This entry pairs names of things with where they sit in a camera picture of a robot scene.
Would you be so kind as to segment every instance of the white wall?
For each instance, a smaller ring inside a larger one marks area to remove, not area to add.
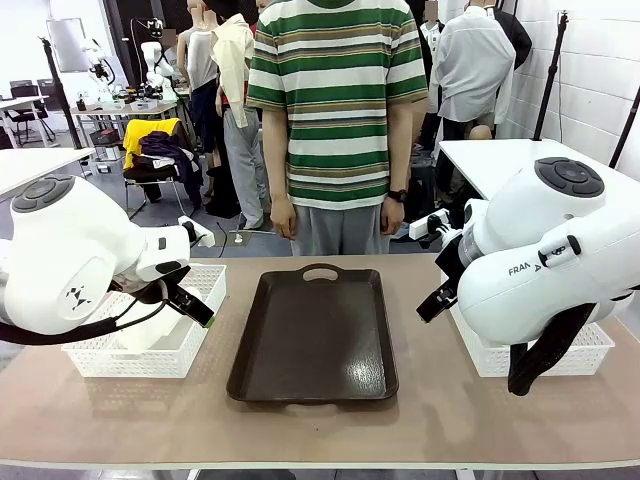
[[[51,78],[39,37],[48,37],[49,18],[82,19],[85,34],[95,38],[107,55],[114,49],[102,0],[0,0],[0,95],[11,97],[9,82]],[[69,102],[74,105],[78,92],[95,90],[86,73],[63,73],[60,78]],[[60,114],[51,114],[49,125],[66,130]]]
[[[640,86],[640,0],[582,0],[570,11],[543,136],[608,164]],[[508,121],[501,138],[531,137],[535,129],[557,34],[553,0],[520,0],[518,19],[533,51],[516,72]],[[505,11],[513,11],[513,0]],[[640,118],[627,141],[619,169],[640,180]]]

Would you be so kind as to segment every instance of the white table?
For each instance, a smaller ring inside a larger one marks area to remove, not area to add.
[[[607,199],[628,197],[629,190],[640,189],[635,180],[555,140],[444,141],[440,148],[485,199],[491,199],[524,165],[549,157],[565,157],[593,168],[607,186]]]
[[[35,119],[35,124],[38,127],[38,131],[40,132],[40,138],[42,138],[42,143],[44,144],[45,148],[57,146],[56,144],[49,144],[49,142],[47,141],[47,136],[44,131],[44,127],[42,126],[42,124],[39,122],[39,119],[38,119],[38,109],[36,109],[35,102],[42,101],[45,98],[49,98],[49,97],[46,95],[38,95],[34,97],[20,97],[20,98],[14,98],[12,100],[0,101],[0,112],[2,112],[4,129],[7,132],[7,135],[9,135],[9,139],[11,140],[11,145],[13,145],[13,148],[18,148],[18,143],[16,142],[16,139],[13,135],[13,130],[11,130],[11,126],[9,123],[9,120],[11,120],[11,118],[9,117],[7,110],[26,109],[26,108],[30,108],[31,111],[33,112],[33,118]]]
[[[94,153],[93,148],[0,150],[0,195]]]
[[[87,136],[87,132],[84,128],[85,123],[93,124],[96,129],[98,128],[97,124],[99,122],[116,125],[120,130],[122,138],[124,138],[128,123],[128,118],[125,117],[157,116],[165,120],[167,118],[167,114],[171,110],[175,110],[175,115],[178,116],[178,104],[176,102],[161,102],[157,107],[150,108],[149,110],[133,110],[131,108],[131,105],[126,105],[122,109],[111,109],[101,107],[100,105],[90,105],[87,107],[87,110],[78,110],[75,107],[72,108],[71,116],[75,117],[76,121],[78,122],[78,127],[80,128],[80,133],[82,133],[82,138],[85,142],[85,145],[92,146],[92,143],[90,142],[89,137]]]

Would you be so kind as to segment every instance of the black watch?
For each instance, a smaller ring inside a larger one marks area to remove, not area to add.
[[[398,203],[406,203],[407,201],[407,191],[406,190],[400,190],[399,192],[393,192],[390,191],[389,192],[389,198],[395,200]]]

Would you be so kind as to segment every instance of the white storage basket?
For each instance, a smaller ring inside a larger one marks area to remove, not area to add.
[[[462,317],[458,305],[451,308],[451,315],[478,375],[508,377],[510,348],[479,337]],[[589,324],[580,331],[566,355],[543,376],[594,375],[609,349],[614,346],[615,343],[602,328],[594,323]]]
[[[225,266],[191,265],[191,271],[180,285],[197,288],[217,315],[227,295],[226,269]],[[112,292],[89,321],[112,316],[115,307],[131,301],[130,295]],[[208,332],[183,317],[170,335],[142,354],[129,353],[120,345],[116,334],[65,345],[62,350],[83,377],[184,378]]]

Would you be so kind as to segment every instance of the table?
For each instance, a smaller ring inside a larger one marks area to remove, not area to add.
[[[87,136],[87,132],[84,129],[84,123],[96,124],[98,121],[103,121],[106,123],[116,124],[120,130],[122,138],[124,138],[124,133],[126,130],[126,121],[124,117],[153,117],[159,116],[162,119],[167,117],[167,112],[171,110],[176,111],[176,116],[178,115],[177,107],[178,104],[175,102],[170,103],[160,103],[156,108],[151,108],[149,110],[133,110],[131,105],[126,105],[122,109],[102,109],[96,110],[95,108],[98,106],[90,106],[85,111],[80,111],[76,107],[71,109],[71,116],[76,117],[76,121],[78,122],[78,127],[80,128],[80,132],[82,133],[82,138],[84,139],[85,145],[92,146],[92,143]],[[89,120],[83,120],[82,117],[89,117]]]
[[[93,148],[0,150],[0,195],[94,153]]]
[[[448,314],[415,308],[440,285],[431,254],[194,260],[228,265],[228,292],[184,380],[83,379],[59,347],[0,373],[0,463],[71,468],[575,469],[640,464],[640,345],[592,377],[545,377],[529,396],[476,374]],[[263,272],[315,262],[373,268],[385,292],[400,390],[369,406],[259,407],[226,382]]]
[[[42,143],[44,144],[45,148],[57,146],[57,144],[49,145],[49,142],[47,141],[46,132],[44,131],[44,127],[38,121],[38,110],[36,109],[35,102],[42,101],[45,98],[49,98],[49,97],[46,95],[37,95],[33,97],[20,97],[20,98],[14,98],[12,100],[0,101],[0,112],[2,112],[4,129],[6,130],[7,135],[9,135],[9,140],[11,140],[11,145],[13,146],[13,148],[18,148],[18,143],[16,142],[16,139],[13,135],[13,130],[11,129],[11,125],[9,123],[9,120],[11,120],[11,118],[9,117],[7,110],[15,110],[21,107],[30,108],[31,111],[33,112],[33,118],[35,119],[36,126],[38,127],[38,131],[40,132],[40,138],[42,138]]]
[[[617,201],[638,192],[640,183],[555,140],[462,140],[440,142],[440,148],[485,199],[491,199],[520,169],[535,160],[566,157],[593,168]]]

